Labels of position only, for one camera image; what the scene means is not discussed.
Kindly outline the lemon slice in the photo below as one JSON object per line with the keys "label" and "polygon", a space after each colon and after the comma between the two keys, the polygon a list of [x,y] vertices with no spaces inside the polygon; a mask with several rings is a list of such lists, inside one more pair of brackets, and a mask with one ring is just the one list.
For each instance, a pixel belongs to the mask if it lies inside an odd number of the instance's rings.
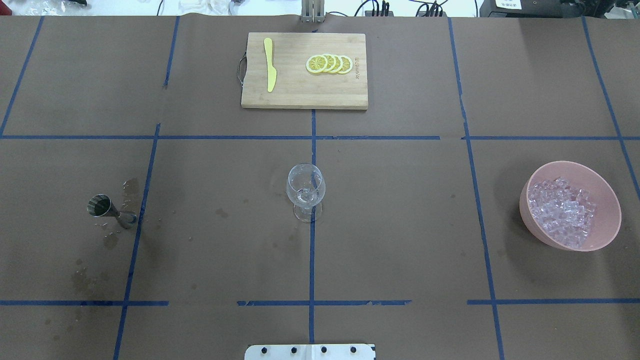
{"label": "lemon slice", "polygon": [[337,60],[333,54],[322,54],[322,56],[326,59],[325,67],[323,68],[323,73],[331,73],[336,66]]}
{"label": "lemon slice", "polygon": [[334,57],[336,57],[336,66],[334,67],[334,69],[330,72],[331,74],[336,74],[337,71],[340,69],[341,64],[340,64],[340,59],[339,59],[340,55],[336,55],[334,54]]}
{"label": "lemon slice", "polygon": [[354,66],[353,60],[347,55],[339,55],[338,58],[340,60],[341,66],[336,73],[339,75],[348,74]]}
{"label": "lemon slice", "polygon": [[305,66],[309,73],[316,75],[324,73],[328,64],[329,60],[325,55],[313,55],[307,59]]}

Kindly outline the clear ice cubes pile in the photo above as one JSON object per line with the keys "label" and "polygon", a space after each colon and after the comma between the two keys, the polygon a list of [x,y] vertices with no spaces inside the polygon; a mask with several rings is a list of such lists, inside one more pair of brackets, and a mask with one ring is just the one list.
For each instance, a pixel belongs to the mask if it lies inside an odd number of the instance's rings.
{"label": "clear ice cubes pile", "polygon": [[528,191],[528,207],[542,230],[563,246],[581,248],[592,232],[597,211],[590,192],[566,177],[536,182]]}

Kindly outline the steel double jigger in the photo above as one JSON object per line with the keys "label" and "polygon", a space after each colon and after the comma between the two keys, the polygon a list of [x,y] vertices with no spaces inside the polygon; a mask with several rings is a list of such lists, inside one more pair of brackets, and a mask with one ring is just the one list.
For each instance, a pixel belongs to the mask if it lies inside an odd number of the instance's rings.
{"label": "steel double jigger", "polygon": [[124,229],[131,229],[138,222],[138,215],[129,210],[118,210],[109,196],[96,194],[89,199],[87,212],[94,218],[111,217]]}

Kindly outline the yellow plastic knife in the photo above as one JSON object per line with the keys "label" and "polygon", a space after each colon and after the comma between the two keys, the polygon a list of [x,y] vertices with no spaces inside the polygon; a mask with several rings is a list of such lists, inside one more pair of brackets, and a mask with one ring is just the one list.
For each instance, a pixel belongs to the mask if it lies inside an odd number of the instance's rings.
{"label": "yellow plastic knife", "polygon": [[267,92],[274,91],[277,81],[277,69],[274,66],[274,41],[271,38],[263,39],[267,71]]}

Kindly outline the wooden cutting board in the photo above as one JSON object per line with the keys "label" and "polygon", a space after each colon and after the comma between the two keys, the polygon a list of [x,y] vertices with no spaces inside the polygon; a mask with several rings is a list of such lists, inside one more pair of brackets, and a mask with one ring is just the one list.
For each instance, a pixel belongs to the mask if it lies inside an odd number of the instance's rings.
{"label": "wooden cutting board", "polygon": [[[272,92],[267,91],[265,38],[273,41],[277,70]],[[308,58],[322,54],[350,57],[351,71],[308,72]],[[244,109],[366,110],[370,105],[367,71],[363,33],[250,32],[241,105]]]}

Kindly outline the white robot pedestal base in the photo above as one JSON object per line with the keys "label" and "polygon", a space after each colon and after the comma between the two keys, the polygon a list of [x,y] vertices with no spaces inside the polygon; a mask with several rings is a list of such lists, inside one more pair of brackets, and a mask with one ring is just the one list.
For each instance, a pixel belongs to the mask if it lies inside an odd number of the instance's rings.
{"label": "white robot pedestal base", "polygon": [[256,344],[249,346],[245,360],[375,360],[374,344]]}

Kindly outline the pink bowl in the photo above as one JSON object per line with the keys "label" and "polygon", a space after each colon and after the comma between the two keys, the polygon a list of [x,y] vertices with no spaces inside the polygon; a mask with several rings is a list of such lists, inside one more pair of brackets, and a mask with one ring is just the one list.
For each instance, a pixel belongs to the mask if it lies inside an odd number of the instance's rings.
{"label": "pink bowl", "polygon": [[[535,221],[528,204],[528,196],[535,183],[560,177],[567,179],[570,185],[588,191],[596,205],[592,230],[579,247],[571,247],[553,239],[544,231],[542,224]],[[617,237],[622,223],[620,201],[610,184],[596,171],[572,161],[548,162],[534,171],[519,194],[518,210],[522,222],[535,239],[551,248],[570,252],[592,252],[605,248]]]}

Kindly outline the clear wine glass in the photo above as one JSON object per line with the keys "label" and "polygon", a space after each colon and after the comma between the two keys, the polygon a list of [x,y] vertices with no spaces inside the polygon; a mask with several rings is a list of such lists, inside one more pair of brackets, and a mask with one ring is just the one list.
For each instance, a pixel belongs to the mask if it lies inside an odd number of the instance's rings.
{"label": "clear wine glass", "polygon": [[326,194],[322,171],[309,162],[293,166],[286,178],[285,190],[295,217],[302,223],[315,223],[322,214],[322,200]]}

